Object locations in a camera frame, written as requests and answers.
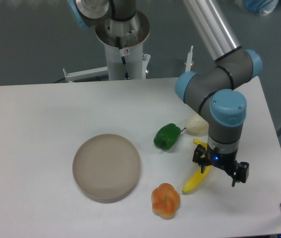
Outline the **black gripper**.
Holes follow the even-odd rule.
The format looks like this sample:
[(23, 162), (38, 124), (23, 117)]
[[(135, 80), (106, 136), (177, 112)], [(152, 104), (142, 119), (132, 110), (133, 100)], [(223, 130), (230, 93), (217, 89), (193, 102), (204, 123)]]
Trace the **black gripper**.
[(249, 176), (249, 163), (237, 162), (237, 149), (231, 153), (220, 153), (218, 148), (211, 149), (209, 146), (207, 150), (199, 144), (194, 150), (192, 161), (199, 165), (201, 173), (204, 173), (206, 166), (214, 166), (225, 171), (232, 178), (231, 186), (236, 183), (245, 183)]

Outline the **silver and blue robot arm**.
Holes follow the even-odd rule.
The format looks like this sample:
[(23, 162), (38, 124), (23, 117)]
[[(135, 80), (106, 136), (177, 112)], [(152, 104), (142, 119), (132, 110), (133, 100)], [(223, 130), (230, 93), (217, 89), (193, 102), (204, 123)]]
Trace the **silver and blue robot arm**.
[[(135, 1), (70, 0), (68, 5), (80, 27), (95, 27), (110, 80), (145, 77), (142, 44), (150, 26)], [(205, 74), (185, 72), (175, 84), (177, 96), (209, 124), (207, 148), (198, 146), (193, 161), (201, 169), (225, 171), (233, 183), (244, 183), (249, 164), (238, 162), (236, 155), (247, 101), (237, 88), (261, 73), (262, 60), (255, 51), (241, 48), (216, 1), (186, 0), (184, 5), (216, 64)]]

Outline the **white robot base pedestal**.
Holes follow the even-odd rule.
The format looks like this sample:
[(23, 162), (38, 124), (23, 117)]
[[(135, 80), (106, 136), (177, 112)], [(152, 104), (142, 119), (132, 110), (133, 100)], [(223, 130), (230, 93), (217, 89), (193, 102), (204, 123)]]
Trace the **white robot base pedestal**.
[(136, 11), (127, 21), (107, 19), (95, 27), (104, 45), (109, 80), (145, 79), (143, 44), (150, 33), (147, 17)]

